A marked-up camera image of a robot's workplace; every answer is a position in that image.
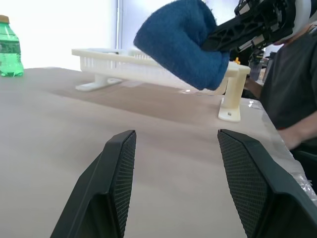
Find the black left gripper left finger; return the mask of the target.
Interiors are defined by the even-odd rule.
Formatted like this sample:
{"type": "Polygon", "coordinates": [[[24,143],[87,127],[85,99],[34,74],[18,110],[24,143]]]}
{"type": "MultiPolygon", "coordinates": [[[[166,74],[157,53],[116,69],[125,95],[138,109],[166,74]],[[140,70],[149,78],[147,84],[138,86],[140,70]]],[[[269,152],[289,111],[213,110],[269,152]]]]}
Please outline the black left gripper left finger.
{"type": "Polygon", "coordinates": [[[50,238],[124,238],[137,134],[114,135],[81,174],[50,238]]]}

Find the person's bare hand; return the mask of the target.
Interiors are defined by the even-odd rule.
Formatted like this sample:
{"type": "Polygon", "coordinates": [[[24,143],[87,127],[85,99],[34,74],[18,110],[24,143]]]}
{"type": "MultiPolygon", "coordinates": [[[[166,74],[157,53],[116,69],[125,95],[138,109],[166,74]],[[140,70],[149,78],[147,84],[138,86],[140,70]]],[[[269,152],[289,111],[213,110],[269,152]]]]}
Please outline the person's bare hand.
{"type": "Polygon", "coordinates": [[[279,130],[278,133],[289,150],[297,148],[305,139],[295,126],[279,130]]]}

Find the clear plastic film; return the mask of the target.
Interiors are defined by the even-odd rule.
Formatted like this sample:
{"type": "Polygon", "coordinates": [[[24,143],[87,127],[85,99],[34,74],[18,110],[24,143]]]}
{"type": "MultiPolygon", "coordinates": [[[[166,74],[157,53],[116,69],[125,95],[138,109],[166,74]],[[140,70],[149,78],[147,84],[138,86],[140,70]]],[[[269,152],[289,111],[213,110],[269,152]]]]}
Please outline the clear plastic film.
{"type": "Polygon", "coordinates": [[[315,206],[317,206],[317,194],[312,188],[311,182],[307,179],[302,165],[295,160],[292,153],[287,149],[262,104],[258,100],[243,98],[241,105],[248,107],[248,110],[252,114],[250,118],[254,119],[255,123],[260,125],[253,133],[255,139],[264,145],[273,160],[293,177],[315,206]]]}

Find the white plastic rack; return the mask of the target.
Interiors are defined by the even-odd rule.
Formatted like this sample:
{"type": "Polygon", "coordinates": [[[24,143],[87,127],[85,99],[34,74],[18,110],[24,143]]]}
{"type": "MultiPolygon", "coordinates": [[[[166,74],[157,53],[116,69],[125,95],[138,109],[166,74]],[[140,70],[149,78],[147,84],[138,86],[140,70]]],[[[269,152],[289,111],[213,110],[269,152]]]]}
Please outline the white plastic rack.
{"type": "MultiPolygon", "coordinates": [[[[76,90],[90,92],[121,83],[123,80],[136,80],[149,84],[181,89],[195,93],[197,89],[164,69],[151,57],[134,48],[118,49],[73,49],[72,55],[80,58],[82,72],[94,74],[91,83],[76,86],[76,90]]],[[[239,122],[240,101],[245,78],[250,73],[248,66],[238,61],[229,62],[225,76],[215,90],[203,90],[210,95],[223,95],[218,118],[224,121],[239,122]]]]}

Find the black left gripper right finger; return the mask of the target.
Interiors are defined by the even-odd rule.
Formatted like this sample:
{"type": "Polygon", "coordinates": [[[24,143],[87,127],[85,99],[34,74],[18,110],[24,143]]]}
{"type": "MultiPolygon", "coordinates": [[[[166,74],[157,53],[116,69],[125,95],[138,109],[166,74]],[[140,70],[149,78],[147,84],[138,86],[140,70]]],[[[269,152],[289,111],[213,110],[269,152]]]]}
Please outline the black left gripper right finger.
{"type": "Polygon", "coordinates": [[[317,238],[317,195],[256,139],[217,133],[226,178],[247,238],[317,238]]]}

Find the green plastic bottle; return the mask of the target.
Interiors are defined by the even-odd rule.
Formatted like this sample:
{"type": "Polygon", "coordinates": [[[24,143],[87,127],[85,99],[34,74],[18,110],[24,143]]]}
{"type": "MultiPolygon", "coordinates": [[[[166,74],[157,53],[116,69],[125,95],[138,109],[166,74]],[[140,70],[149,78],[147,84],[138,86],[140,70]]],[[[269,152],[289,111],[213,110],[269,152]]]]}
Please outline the green plastic bottle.
{"type": "Polygon", "coordinates": [[[23,74],[19,38],[11,29],[8,16],[0,15],[0,76],[19,77],[23,74]]]}

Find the person in dark grey shirt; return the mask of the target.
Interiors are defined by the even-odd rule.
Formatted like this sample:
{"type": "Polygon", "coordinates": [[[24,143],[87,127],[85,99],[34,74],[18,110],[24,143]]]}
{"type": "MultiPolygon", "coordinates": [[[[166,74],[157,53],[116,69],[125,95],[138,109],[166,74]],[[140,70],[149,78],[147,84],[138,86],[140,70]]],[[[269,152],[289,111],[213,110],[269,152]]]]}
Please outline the person in dark grey shirt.
{"type": "Polygon", "coordinates": [[[245,87],[277,131],[295,126],[305,138],[300,145],[317,150],[317,21],[279,44],[265,83],[248,77],[245,87]]]}

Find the blue cloth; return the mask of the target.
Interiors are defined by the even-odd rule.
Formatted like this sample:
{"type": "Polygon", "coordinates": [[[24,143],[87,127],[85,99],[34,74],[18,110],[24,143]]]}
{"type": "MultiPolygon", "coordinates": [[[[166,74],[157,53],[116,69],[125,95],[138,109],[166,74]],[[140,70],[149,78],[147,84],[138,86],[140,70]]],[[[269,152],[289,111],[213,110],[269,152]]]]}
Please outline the blue cloth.
{"type": "Polygon", "coordinates": [[[215,90],[229,63],[229,52],[201,48],[215,28],[215,18],[202,0],[176,0],[148,17],[134,45],[194,88],[215,90]]]}

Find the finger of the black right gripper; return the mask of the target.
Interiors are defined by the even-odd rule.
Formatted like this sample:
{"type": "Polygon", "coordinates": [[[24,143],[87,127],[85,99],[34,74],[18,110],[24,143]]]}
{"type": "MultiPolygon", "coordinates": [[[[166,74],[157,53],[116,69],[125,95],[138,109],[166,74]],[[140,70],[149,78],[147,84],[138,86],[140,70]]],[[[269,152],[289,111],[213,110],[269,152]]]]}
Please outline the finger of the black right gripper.
{"type": "Polygon", "coordinates": [[[202,43],[204,51],[226,52],[254,39],[264,27],[264,18],[260,13],[245,13],[217,26],[202,43]]]}

